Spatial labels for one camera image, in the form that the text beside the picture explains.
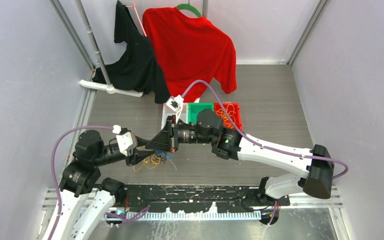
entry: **black t-shirt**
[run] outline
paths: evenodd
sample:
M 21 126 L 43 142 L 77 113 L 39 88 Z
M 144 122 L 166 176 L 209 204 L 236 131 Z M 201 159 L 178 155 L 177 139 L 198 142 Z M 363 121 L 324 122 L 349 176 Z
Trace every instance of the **black t-shirt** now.
M 114 43 L 127 43 L 120 60 L 105 65 L 109 80 L 116 89 L 155 93 L 155 103 L 165 103 L 170 92 L 163 70 L 157 62 L 149 38 L 139 33 L 128 8 L 117 1 L 115 9 Z M 101 68 L 96 69 L 96 83 L 105 84 Z

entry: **reflective metal surface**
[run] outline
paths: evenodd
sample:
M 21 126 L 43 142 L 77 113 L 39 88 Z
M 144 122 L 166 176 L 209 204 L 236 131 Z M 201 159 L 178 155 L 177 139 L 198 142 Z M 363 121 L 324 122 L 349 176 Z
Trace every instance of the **reflective metal surface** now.
M 268 228 L 257 220 L 100 222 L 91 240 L 337 240 L 328 208 L 282 209 Z

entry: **red t-shirt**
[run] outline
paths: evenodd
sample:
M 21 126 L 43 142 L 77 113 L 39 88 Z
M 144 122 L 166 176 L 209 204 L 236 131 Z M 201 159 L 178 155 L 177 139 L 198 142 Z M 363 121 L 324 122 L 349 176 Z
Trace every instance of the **red t-shirt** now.
M 236 90 L 235 47 L 209 20 L 190 18 L 175 7 L 149 8 L 143 13 L 143 28 L 172 96 L 183 94 L 198 79 L 210 83 L 215 78 L 226 94 Z M 198 83 L 184 101 L 195 101 L 206 88 Z

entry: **white rack foot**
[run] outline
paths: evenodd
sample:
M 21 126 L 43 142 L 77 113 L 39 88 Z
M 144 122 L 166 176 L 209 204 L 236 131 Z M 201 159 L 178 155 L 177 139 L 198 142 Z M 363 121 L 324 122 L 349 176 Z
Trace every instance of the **white rack foot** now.
M 142 97 L 144 94 L 142 91 L 137 92 L 134 90 L 126 91 L 126 90 L 120 90 L 115 88 L 112 84 L 107 85 L 107 84 L 102 84 L 102 83 L 97 83 L 93 81 L 86 81 L 86 80 L 80 80 L 80 85 L 82 87 L 88 88 L 88 89 L 95 89 L 95 90 L 101 90 L 105 91 L 108 94 L 123 94 L 123 95 L 128 95 L 128 96 L 133 96 L 133 97 Z

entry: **t-shirt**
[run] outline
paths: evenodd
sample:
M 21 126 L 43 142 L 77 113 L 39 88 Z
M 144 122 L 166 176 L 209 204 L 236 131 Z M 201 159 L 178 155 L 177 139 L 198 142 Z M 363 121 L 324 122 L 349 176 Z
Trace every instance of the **t-shirt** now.
M 165 103 L 170 92 L 163 71 L 157 62 L 150 39 L 139 33 L 129 10 L 117 1 L 115 9 L 114 43 L 126 42 L 127 47 L 120 60 L 105 65 L 109 80 L 116 89 L 155 93 L 155 103 Z M 93 81 L 105 84 L 100 68 Z
M 236 90 L 235 47 L 209 20 L 190 18 L 175 7 L 149 8 L 143 13 L 143 27 L 172 96 L 183 94 L 195 80 L 209 83 L 213 78 L 226 94 Z M 196 84 L 184 101 L 193 102 L 206 88 Z

